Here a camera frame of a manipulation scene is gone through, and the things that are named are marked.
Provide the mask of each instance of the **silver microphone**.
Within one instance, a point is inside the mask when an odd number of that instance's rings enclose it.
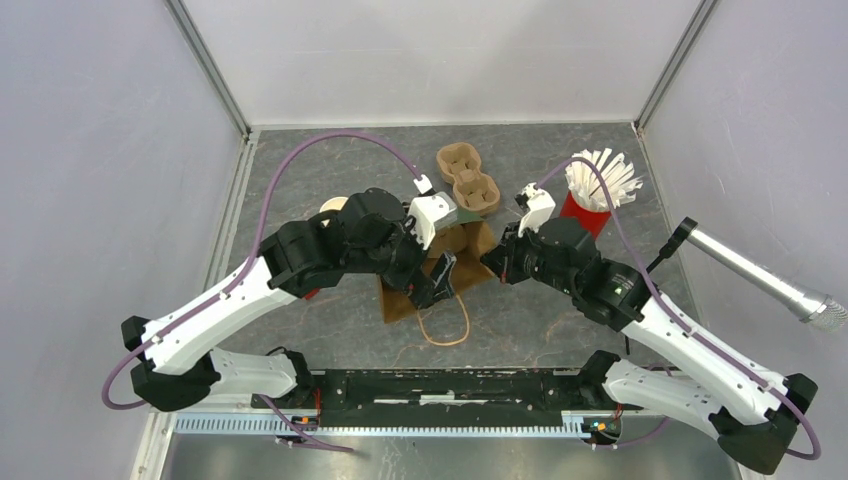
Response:
[[[731,250],[689,218],[683,221],[681,228],[689,230],[686,237],[689,243],[786,305],[802,323],[825,332],[835,332],[848,320],[848,311],[830,295],[778,277]]]

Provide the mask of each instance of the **red cup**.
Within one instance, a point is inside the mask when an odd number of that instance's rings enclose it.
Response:
[[[592,238],[596,240],[598,235],[601,234],[601,230],[604,229],[604,225],[607,224],[610,215],[610,212],[590,212],[586,210],[577,204],[571,192],[568,192],[568,196],[565,197],[565,204],[559,212],[560,217],[577,218],[580,226],[588,230],[592,234]]]

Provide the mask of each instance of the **gray floor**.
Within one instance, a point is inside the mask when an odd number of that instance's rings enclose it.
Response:
[[[625,418],[625,440],[656,419]],[[289,450],[265,436],[176,435],[163,479],[592,479],[732,480],[739,469],[701,432],[672,423],[644,446],[593,452],[543,438],[325,438],[353,454]]]
[[[487,221],[500,238],[504,225],[517,220],[512,197],[530,181],[538,180],[558,162],[583,149],[611,147],[624,152],[645,178],[636,202],[621,209],[622,223],[645,261],[666,240],[660,201],[636,137],[627,124],[490,125],[403,127],[369,130],[389,139],[433,181],[436,189],[450,191],[437,174],[435,155],[444,145],[467,141],[483,158],[483,171],[497,182],[501,208]],[[310,131],[262,132],[247,194],[241,210],[230,267],[249,250],[263,193],[279,161]],[[338,139],[307,150],[283,176],[265,229],[268,235],[284,222],[318,212],[328,198],[384,188],[407,199],[415,189],[408,172],[379,147],[361,140]],[[565,197],[564,176],[548,184],[554,198]],[[609,258],[630,261],[621,241],[608,225],[598,240]],[[682,308],[694,314],[692,300],[676,259],[656,270],[654,280]],[[311,368],[387,368],[461,366],[575,367],[598,349],[624,354],[624,342],[605,327],[586,320],[569,298],[535,282],[506,287],[490,281],[463,295],[472,319],[470,338],[442,348],[429,345],[414,317],[385,325],[377,303],[373,276],[348,276],[338,287],[320,292],[311,301],[299,301],[261,318],[222,347],[264,354],[278,345],[303,352]],[[437,340],[458,338],[464,329],[455,301],[442,302],[426,320]],[[634,345],[630,359],[645,364],[659,357]]]

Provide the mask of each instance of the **microphone head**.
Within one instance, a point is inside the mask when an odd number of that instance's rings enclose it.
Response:
[[[842,328],[846,320],[848,320],[848,311],[828,296],[817,311],[801,321],[819,330],[832,333]]]

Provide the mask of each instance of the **gray marble surface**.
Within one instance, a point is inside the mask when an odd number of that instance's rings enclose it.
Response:
[[[411,157],[437,190],[450,192],[438,175],[436,152],[465,141],[483,158],[483,171],[502,193],[500,209],[486,218],[500,239],[504,225],[520,218],[512,197],[528,182],[541,178],[558,162],[583,149],[611,147],[624,152],[643,175],[645,185],[634,203],[622,207],[621,219],[630,241],[649,262],[668,237],[661,205],[636,137],[627,124],[485,125],[400,127],[368,130],[387,138]],[[229,261],[235,268],[249,250],[262,197],[280,160],[319,130],[266,131],[259,137]],[[408,171],[381,148],[355,139],[334,139],[308,149],[291,164],[275,193],[265,234],[284,222],[308,218],[330,197],[380,187],[399,198],[416,193]],[[547,190],[561,202],[564,175]],[[631,262],[612,224],[598,239],[604,256]],[[676,259],[654,272],[654,280],[677,304],[694,314],[692,300]],[[415,317],[384,324],[371,275],[350,275],[338,287],[321,291],[248,325],[221,346],[264,354],[278,345],[303,352],[311,368],[539,366],[577,367],[598,349],[624,355],[621,334],[586,320],[565,295],[527,281],[507,287],[489,281],[463,295],[471,317],[468,340],[455,347],[428,344]],[[459,338],[464,321],[454,300],[425,314],[436,340]],[[660,357],[633,344],[630,360],[646,364]]]

